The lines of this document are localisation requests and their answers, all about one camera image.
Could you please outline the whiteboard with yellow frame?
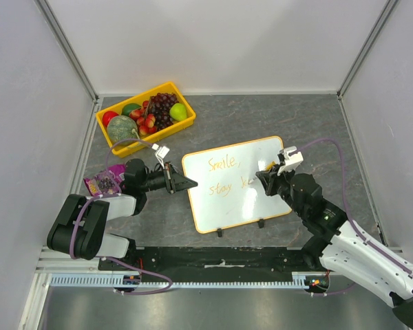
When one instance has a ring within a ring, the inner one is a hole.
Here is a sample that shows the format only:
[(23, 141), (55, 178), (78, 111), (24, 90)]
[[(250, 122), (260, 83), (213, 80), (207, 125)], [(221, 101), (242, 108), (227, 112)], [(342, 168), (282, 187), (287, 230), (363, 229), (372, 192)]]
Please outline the whiteboard with yellow frame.
[(282, 139), (270, 136), (186, 154), (184, 175), (197, 182), (188, 190), (196, 230), (200, 234), (287, 215), (281, 197), (265, 195), (257, 171), (277, 162)]

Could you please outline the white marker with yellow cap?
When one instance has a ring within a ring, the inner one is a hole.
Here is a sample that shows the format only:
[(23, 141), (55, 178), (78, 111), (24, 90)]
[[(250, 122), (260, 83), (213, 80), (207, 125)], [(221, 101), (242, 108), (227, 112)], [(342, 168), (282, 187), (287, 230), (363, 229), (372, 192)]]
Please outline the white marker with yellow cap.
[(252, 179), (248, 180), (248, 184), (252, 184), (256, 179), (259, 179), (262, 176), (262, 174), (264, 174), (265, 172), (272, 169), (272, 167), (274, 167), (274, 165), (276, 165), (276, 163), (271, 162), (270, 164), (268, 164), (266, 166), (266, 168), (264, 170), (260, 170), (260, 171), (256, 172), (255, 176)]

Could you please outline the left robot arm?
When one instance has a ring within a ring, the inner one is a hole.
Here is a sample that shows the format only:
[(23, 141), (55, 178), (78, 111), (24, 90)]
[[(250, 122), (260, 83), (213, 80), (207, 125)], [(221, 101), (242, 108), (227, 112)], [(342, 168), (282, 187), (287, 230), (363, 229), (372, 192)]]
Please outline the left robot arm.
[(141, 159), (132, 159), (125, 167), (121, 191), (115, 194), (69, 195), (47, 236), (47, 247), (68, 254), (73, 259), (91, 260), (96, 256), (113, 256), (122, 270), (131, 270), (137, 253), (129, 249), (129, 241), (120, 239), (121, 247), (104, 253), (110, 246), (105, 238), (107, 221), (140, 214), (147, 202), (147, 193), (165, 189), (174, 194), (195, 188), (198, 183), (179, 173), (171, 162), (149, 170)]

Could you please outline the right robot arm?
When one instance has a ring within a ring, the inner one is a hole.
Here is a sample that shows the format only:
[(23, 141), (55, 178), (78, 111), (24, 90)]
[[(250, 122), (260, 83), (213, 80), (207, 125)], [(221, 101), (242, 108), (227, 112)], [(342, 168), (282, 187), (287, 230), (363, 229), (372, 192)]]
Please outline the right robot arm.
[(413, 264), (370, 236), (346, 211), (323, 196), (310, 174), (278, 164), (255, 174), (266, 195), (280, 196), (312, 234), (302, 248), (308, 270), (339, 273), (380, 298), (413, 329)]

